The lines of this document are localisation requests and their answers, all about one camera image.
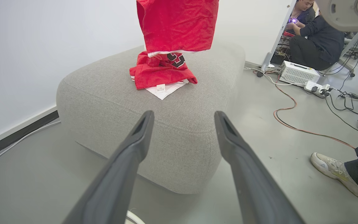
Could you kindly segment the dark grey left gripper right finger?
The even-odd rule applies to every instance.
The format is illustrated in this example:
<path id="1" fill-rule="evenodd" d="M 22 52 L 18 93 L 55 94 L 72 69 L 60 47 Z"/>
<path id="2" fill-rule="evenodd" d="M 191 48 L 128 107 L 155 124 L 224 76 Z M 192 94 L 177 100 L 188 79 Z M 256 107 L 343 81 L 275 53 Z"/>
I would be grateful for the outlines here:
<path id="1" fill-rule="evenodd" d="M 290 200 L 223 111 L 214 121 L 219 148 L 230 164 L 244 224 L 304 224 Z"/>

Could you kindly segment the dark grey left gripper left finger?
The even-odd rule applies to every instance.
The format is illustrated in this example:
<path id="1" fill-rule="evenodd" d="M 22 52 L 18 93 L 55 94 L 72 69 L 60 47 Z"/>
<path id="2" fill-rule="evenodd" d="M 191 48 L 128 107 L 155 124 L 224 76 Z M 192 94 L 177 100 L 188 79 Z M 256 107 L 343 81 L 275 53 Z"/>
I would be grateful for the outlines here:
<path id="1" fill-rule="evenodd" d="M 64 224 L 123 224 L 139 165 L 146 158 L 154 126 L 149 110 L 129 132 L 78 200 Z"/>

